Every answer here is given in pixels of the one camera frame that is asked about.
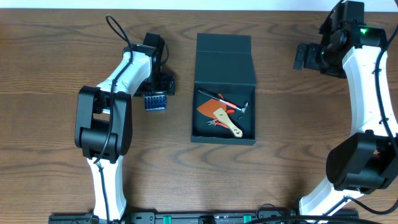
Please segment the blue precision screwdriver set case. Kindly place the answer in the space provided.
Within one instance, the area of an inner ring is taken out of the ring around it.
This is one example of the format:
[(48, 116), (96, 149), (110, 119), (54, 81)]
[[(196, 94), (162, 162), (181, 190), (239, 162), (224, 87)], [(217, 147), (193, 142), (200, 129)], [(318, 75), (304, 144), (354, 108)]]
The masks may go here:
[(165, 110), (167, 108), (166, 95), (146, 93), (144, 95), (144, 108), (146, 111)]

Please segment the orange scraper wooden handle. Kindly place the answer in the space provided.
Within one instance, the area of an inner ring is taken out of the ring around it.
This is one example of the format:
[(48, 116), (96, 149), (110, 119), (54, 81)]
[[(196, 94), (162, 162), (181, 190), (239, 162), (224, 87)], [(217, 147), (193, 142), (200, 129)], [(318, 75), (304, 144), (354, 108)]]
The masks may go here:
[(232, 132), (236, 138), (241, 138), (243, 132), (232, 122), (230, 114), (235, 113), (238, 107), (228, 101), (225, 101), (221, 94), (216, 98), (211, 98), (197, 108), (197, 111), (208, 117), (206, 122), (208, 126), (221, 126)]

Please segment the black gift box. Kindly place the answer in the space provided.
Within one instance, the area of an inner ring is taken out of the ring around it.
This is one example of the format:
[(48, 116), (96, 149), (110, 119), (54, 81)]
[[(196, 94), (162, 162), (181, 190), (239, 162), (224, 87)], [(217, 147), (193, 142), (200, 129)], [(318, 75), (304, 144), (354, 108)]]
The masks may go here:
[[(252, 146), (256, 143), (256, 74), (251, 53), (251, 36), (197, 34), (195, 79), (192, 103), (192, 142)], [(230, 114), (243, 132), (241, 138), (221, 126), (208, 126), (210, 120), (197, 111), (209, 100), (198, 92), (203, 89), (248, 110)]]

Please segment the small hammer red black handle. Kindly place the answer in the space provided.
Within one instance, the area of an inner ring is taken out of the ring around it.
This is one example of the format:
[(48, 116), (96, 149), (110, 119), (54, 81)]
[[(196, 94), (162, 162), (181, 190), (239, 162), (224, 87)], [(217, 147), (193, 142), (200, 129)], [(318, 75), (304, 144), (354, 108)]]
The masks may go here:
[(236, 104), (224, 99), (221, 94), (215, 95), (203, 89), (198, 89), (198, 92), (203, 96), (207, 96), (209, 100), (200, 105), (197, 108), (197, 111), (209, 118), (215, 118), (213, 113), (220, 108), (224, 111), (232, 109), (234, 111), (240, 112), (241, 114), (244, 114), (248, 110), (248, 102), (245, 102), (243, 107), (239, 107)]

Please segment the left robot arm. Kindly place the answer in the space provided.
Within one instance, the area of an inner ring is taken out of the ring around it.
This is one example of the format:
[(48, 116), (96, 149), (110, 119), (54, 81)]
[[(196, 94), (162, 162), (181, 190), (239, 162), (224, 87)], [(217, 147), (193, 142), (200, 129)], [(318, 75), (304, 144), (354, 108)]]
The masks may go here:
[(98, 223), (120, 223), (125, 217), (123, 157), (132, 141), (132, 97), (144, 97), (146, 111), (157, 111), (175, 94), (174, 77), (161, 71), (168, 50), (161, 35), (148, 32), (142, 44), (128, 43), (105, 81), (78, 93), (75, 144), (93, 175), (92, 217)]

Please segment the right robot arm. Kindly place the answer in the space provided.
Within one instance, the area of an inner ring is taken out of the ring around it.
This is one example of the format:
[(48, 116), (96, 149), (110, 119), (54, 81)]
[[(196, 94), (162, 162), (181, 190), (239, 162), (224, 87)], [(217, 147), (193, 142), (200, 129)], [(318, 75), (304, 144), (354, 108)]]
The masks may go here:
[(397, 120), (386, 75), (392, 38), (364, 21), (364, 3), (340, 1), (319, 28), (318, 44), (300, 44), (294, 69), (347, 80), (351, 132), (332, 149), (326, 176), (299, 201), (308, 223), (327, 223), (349, 202), (388, 188), (397, 177)]

